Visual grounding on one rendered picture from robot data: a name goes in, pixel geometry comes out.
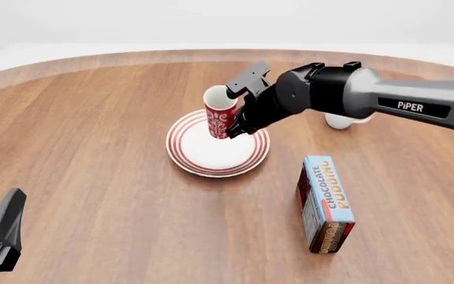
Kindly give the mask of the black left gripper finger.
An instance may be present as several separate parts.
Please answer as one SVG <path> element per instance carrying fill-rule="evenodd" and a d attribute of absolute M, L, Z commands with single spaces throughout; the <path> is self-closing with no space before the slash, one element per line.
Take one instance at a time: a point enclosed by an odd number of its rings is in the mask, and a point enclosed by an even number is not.
<path fill-rule="evenodd" d="M 0 246 L 21 252 L 21 220 L 26 194 L 18 188 L 10 189 L 0 203 Z"/>

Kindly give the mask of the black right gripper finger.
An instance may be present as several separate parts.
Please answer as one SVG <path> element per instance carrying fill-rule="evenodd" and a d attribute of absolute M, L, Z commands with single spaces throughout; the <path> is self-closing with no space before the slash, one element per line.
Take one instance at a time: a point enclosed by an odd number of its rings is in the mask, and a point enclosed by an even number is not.
<path fill-rule="evenodd" d="M 252 113 L 245 109 L 236 111 L 234 120 L 230 127 L 227 128 L 226 134 L 230 139 L 234 139 L 241 134 L 253 134 L 256 132 L 256 118 Z"/>

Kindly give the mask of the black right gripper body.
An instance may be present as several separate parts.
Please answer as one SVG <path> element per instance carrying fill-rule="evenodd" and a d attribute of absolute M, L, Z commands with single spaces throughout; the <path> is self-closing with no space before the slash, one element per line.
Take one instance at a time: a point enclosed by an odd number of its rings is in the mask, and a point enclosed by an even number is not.
<path fill-rule="evenodd" d="M 245 95 L 241 118 L 246 133 L 255 133 L 279 120 L 279 106 L 274 96 L 273 88 L 257 95 Z"/>

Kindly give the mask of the red patterned mug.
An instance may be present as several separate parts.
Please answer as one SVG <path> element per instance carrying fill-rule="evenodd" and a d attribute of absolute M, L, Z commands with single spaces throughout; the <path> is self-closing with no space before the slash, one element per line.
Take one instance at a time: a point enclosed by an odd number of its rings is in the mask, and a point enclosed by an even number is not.
<path fill-rule="evenodd" d="M 207 114 L 207 124 L 210 135 L 215 139 L 227 139 L 228 127 L 236 115 L 237 99 L 227 96 L 225 85 L 209 87 L 203 94 L 204 107 Z"/>

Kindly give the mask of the white plate with red rings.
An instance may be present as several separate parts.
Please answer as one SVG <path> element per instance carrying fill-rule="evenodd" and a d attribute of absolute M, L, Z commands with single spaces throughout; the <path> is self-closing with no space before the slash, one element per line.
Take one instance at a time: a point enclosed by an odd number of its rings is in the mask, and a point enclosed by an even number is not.
<path fill-rule="evenodd" d="M 236 139 L 215 139 L 207 125 L 205 110 L 184 115 L 169 128 L 166 137 L 169 157 L 183 170 L 209 178 L 244 174 L 262 163 L 270 151 L 265 129 Z"/>

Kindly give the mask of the white mug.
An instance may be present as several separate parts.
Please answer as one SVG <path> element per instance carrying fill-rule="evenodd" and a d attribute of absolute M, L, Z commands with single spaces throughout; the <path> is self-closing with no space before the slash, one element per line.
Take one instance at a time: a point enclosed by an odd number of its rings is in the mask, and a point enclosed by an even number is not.
<path fill-rule="evenodd" d="M 325 113 L 324 117 L 326 120 L 326 124 L 329 127 L 333 129 L 347 129 L 351 125 L 362 125 L 364 123 L 369 122 L 374 117 L 374 115 L 371 115 L 368 118 L 356 119 L 348 118 L 341 115 Z"/>

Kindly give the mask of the chocolate pudding box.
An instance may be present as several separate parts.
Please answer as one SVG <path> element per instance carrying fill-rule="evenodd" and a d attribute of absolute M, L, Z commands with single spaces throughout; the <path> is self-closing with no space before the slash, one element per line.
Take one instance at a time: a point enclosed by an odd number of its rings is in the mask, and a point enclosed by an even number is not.
<path fill-rule="evenodd" d="M 296 186 L 309 251 L 338 252 L 355 218 L 331 157 L 307 155 Z"/>

